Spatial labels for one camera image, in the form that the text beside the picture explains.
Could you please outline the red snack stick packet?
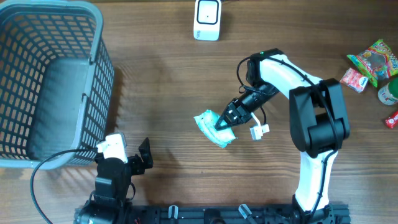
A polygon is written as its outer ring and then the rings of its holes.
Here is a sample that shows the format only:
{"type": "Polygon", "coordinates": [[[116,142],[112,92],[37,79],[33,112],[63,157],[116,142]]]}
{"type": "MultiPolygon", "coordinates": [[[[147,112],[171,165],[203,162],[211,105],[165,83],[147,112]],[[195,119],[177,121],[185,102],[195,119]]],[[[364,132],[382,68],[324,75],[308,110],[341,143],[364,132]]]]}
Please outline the red snack stick packet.
{"type": "Polygon", "coordinates": [[[398,111],[395,111],[385,120],[385,125],[390,128],[394,129],[398,124],[398,111]]]}

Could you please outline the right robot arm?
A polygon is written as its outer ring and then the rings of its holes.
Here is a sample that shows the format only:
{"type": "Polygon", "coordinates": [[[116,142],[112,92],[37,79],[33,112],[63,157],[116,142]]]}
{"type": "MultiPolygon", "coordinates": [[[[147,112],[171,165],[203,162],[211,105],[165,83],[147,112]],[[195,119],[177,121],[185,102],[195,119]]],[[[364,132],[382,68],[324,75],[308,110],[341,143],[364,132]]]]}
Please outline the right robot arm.
{"type": "Polygon", "coordinates": [[[254,112],[276,94],[289,101],[290,136],[300,152],[300,177],[292,196],[291,214],[272,212],[266,222],[349,223],[346,205],[328,199],[331,168],[349,137],[350,127],[339,81],[323,80],[294,65],[283,51],[270,49],[252,54],[246,85],[216,120],[213,128],[224,131],[254,119],[254,112]]]}

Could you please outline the green lid jar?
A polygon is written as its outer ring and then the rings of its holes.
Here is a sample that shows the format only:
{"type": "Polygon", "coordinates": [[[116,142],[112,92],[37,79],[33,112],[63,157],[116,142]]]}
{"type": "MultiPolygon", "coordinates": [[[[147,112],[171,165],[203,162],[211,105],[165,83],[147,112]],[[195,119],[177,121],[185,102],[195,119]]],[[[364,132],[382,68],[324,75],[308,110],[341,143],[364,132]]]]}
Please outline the green lid jar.
{"type": "Polygon", "coordinates": [[[397,104],[397,79],[391,80],[378,91],[378,98],[385,105],[397,104]]]}

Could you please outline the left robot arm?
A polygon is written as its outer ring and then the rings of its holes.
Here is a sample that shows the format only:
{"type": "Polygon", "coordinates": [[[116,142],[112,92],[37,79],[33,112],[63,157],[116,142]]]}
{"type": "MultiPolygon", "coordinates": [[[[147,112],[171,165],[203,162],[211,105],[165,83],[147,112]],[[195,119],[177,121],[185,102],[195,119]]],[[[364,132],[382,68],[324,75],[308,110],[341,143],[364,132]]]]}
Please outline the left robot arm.
{"type": "Polygon", "coordinates": [[[118,143],[98,144],[96,156],[97,176],[95,189],[90,193],[85,204],[75,210],[74,223],[141,223],[139,215],[132,208],[132,197],[128,197],[129,188],[134,188],[132,176],[142,175],[153,168],[154,162],[150,151],[150,141],[145,138],[139,146],[140,154],[121,158],[108,156],[112,149],[121,151],[125,156],[125,145],[118,143]]]}

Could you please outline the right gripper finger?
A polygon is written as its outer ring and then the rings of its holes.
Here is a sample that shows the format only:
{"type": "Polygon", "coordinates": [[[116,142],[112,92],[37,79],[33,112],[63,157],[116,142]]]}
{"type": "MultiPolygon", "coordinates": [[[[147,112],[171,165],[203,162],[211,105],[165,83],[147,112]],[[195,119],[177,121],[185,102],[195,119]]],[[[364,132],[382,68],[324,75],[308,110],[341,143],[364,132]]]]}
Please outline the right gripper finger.
{"type": "Polygon", "coordinates": [[[239,116],[222,114],[215,124],[215,129],[221,131],[241,124],[244,124],[244,121],[239,116]]]}
{"type": "Polygon", "coordinates": [[[222,112],[222,114],[225,114],[225,115],[233,115],[233,116],[236,116],[236,107],[235,107],[235,105],[233,105],[233,104],[229,104],[226,108],[225,108],[225,110],[222,112]]]}

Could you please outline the teal tissue packet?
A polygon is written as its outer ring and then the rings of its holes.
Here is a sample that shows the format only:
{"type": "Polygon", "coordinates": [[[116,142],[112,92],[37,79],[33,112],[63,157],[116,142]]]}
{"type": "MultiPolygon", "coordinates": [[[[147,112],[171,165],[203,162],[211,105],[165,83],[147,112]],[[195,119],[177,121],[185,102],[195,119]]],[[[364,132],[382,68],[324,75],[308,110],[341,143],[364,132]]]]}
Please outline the teal tissue packet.
{"type": "Polygon", "coordinates": [[[218,147],[225,148],[228,144],[236,139],[231,128],[218,131],[215,126],[220,115],[212,110],[206,110],[202,114],[193,118],[200,129],[200,131],[218,147]]]}

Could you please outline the Haribo gummy bag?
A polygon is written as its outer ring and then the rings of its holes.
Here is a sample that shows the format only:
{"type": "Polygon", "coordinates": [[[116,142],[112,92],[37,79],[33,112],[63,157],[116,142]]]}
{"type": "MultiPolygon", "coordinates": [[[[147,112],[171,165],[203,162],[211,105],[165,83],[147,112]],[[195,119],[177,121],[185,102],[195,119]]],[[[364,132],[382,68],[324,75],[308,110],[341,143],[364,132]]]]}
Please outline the Haribo gummy bag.
{"type": "Polygon", "coordinates": [[[397,57],[383,39],[377,40],[357,55],[347,55],[347,58],[376,88],[380,80],[397,75],[397,57]]]}

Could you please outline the small red white candy pack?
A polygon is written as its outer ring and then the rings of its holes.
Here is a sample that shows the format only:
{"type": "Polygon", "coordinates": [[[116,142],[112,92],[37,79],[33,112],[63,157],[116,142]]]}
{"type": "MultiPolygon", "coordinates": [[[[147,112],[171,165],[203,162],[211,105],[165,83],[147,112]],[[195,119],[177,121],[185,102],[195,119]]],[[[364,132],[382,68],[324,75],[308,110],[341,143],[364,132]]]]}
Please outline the small red white candy pack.
{"type": "Polygon", "coordinates": [[[340,83],[350,87],[357,93],[362,93],[368,84],[368,77],[365,77],[355,69],[349,68],[340,80],[340,83]]]}

